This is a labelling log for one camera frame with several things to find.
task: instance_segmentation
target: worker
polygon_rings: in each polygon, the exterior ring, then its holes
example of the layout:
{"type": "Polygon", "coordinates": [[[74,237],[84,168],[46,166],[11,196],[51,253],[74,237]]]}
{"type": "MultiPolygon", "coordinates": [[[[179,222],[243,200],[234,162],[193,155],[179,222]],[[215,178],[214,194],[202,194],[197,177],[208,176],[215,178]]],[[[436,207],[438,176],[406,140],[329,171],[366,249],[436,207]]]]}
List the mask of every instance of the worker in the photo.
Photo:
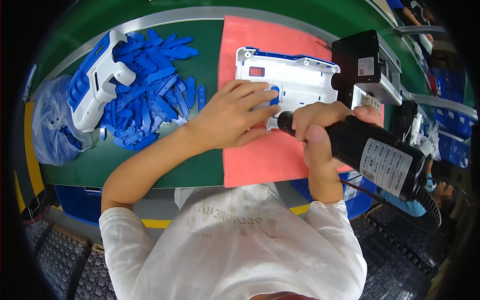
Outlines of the worker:
{"type": "MultiPolygon", "coordinates": [[[[424,176],[427,178],[427,184],[424,188],[428,192],[432,193],[435,203],[437,204],[438,208],[440,208],[442,215],[449,216],[455,207],[456,197],[454,197],[454,188],[445,182],[438,182],[436,186],[433,185],[432,164],[433,159],[431,156],[428,156],[426,168],[424,169],[424,176]]],[[[384,189],[379,189],[379,191],[380,195],[384,197],[385,200],[400,208],[410,216],[420,217],[427,212],[425,208],[416,200],[405,202],[384,189]]]]}
{"type": "Polygon", "coordinates": [[[228,82],[196,118],[127,159],[108,177],[99,224],[119,300],[361,296],[367,264],[347,218],[338,161],[332,158],[324,126],[351,114],[378,124],[381,119],[373,108],[351,111],[340,102],[317,102],[295,111],[296,139],[309,141],[304,155],[315,200],[303,219],[283,205],[273,183],[176,189],[180,212],[157,243],[133,212],[160,177],[190,157],[270,134],[254,125],[279,113],[280,107],[252,110],[278,95],[267,88],[266,82],[228,82]]]}

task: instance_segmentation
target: rectangular opening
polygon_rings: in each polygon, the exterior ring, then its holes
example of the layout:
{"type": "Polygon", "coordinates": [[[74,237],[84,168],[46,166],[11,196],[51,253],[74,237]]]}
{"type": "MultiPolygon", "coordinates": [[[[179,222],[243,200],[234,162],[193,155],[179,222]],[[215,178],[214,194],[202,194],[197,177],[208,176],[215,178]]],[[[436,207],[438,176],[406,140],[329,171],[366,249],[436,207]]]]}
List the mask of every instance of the rectangular opening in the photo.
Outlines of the rectangular opening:
{"type": "Polygon", "coordinates": [[[248,70],[248,75],[249,76],[264,77],[265,76],[265,68],[250,67],[249,70],[248,70]]]}
{"type": "Polygon", "coordinates": [[[95,88],[96,88],[96,91],[98,92],[98,77],[96,75],[96,72],[94,74],[94,77],[95,77],[95,88]]]}
{"type": "Polygon", "coordinates": [[[100,51],[102,51],[104,45],[105,45],[105,44],[102,44],[102,45],[100,46],[100,48],[98,48],[98,50],[95,52],[95,56],[98,56],[98,54],[100,53],[100,51]]]}

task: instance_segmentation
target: left hand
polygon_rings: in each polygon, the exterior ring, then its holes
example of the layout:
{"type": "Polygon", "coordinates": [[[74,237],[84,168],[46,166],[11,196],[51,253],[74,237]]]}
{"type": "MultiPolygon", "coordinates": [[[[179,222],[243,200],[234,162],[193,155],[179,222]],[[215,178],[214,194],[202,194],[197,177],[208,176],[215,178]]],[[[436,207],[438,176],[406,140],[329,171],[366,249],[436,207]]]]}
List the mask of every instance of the left hand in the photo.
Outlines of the left hand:
{"type": "Polygon", "coordinates": [[[265,127],[252,128],[280,112],[279,105],[253,110],[278,95],[266,82],[232,80],[225,84],[200,111],[198,116],[183,125],[191,133],[201,151],[241,147],[269,134],[265,127]]]}

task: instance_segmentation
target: screwdriver label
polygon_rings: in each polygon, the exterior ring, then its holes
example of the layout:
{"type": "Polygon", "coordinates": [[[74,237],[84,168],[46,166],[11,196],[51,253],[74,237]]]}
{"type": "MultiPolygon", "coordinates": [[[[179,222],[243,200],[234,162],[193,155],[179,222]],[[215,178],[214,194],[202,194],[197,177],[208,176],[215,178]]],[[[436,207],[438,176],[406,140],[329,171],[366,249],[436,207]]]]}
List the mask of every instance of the screwdriver label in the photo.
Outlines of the screwdriver label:
{"type": "Polygon", "coordinates": [[[412,156],[369,138],[360,161],[360,174],[387,192],[399,196],[412,156]]]}

